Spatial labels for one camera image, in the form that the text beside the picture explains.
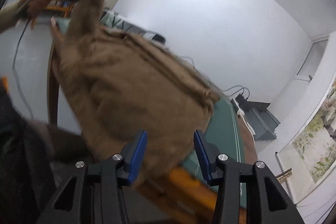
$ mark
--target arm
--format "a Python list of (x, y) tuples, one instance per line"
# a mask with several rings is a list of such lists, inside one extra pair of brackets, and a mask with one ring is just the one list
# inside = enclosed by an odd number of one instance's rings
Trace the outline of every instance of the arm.
[(15, 2), (0, 10), (0, 33), (13, 27), (17, 23), (19, 19), (14, 17), (17, 8), (18, 3)]
[[(19, 20), (15, 17), (16, 10), (26, 0), (19, 0), (13, 4), (10, 4), (0, 10), (0, 33), (4, 32), (8, 28), (13, 27)], [(37, 17), (40, 12), (51, 2), (52, 0), (32, 0), (28, 4), (27, 16), (29, 18)]]

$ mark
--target metal pole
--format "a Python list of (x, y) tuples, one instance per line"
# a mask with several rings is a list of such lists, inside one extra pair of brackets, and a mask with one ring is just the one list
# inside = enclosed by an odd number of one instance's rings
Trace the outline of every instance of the metal pole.
[[(275, 152), (275, 157), (277, 158), (277, 162), (278, 162), (278, 164), (279, 164), (279, 166), (280, 166), (280, 170), (281, 170), (281, 172), (283, 173), (285, 170), (284, 170), (284, 167), (283, 167), (283, 165), (282, 165), (282, 162), (281, 162), (281, 160), (280, 160), (280, 158), (279, 158), (279, 155), (278, 155), (278, 152), (277, 152), (277, 151)], [(289, 183), (288, 183), (287, 178), (285, 178), (285, 184), (286, 184), (286, 187), (287, 187), (287, 190), (288, 190), (288, 195), (289, 195), (290, 199), (294, 202), (292, 189), (291, 189), (291, 187), (289, 186)]]

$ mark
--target wall poster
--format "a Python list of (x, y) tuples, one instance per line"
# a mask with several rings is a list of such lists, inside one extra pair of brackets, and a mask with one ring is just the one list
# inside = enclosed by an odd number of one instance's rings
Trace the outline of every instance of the wall poster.
[(336, 160), (336, 80), (310, 122), (279, 152), (294, 203), (312, 192), (333, 170)]

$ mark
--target green tablecloth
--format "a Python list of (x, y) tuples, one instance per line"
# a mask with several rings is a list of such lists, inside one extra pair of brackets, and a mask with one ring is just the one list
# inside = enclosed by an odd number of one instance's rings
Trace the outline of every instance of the green tablecloth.
[[(243, 141), (239, 135), (236, 112), (225, 98), (221, 98), (214, 106), (214, 114), (205, 132), (205, 138), (209, 143), (216, 144), (221, 153), (227, 154), (236, 161), (245, 162)], [(192, 176), (203, 181), (202, 172), (198, 163), (195, 150), (181, 164)], [(246, 208), (246, 187), (241, 183), (240, 205)]]
[(57, 26), (58, 26), (58, 29), (59, 29), (60, 33), (63, 36), (65, 36), (65, 34), (68, 30), (68, 27), (69, 27), (70, 19), (69, 18), (58, 18), (56, 23), (57, 23)]

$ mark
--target sleeve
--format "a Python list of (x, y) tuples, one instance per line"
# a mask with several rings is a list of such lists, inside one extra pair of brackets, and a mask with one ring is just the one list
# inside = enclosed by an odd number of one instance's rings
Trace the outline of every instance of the sleeve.
[(0, 33), (15, 26), (18, 22), (18, 18), (15, 18), (15, 12), (17, 10), (17, 2), (7, 5), (0, 10)]

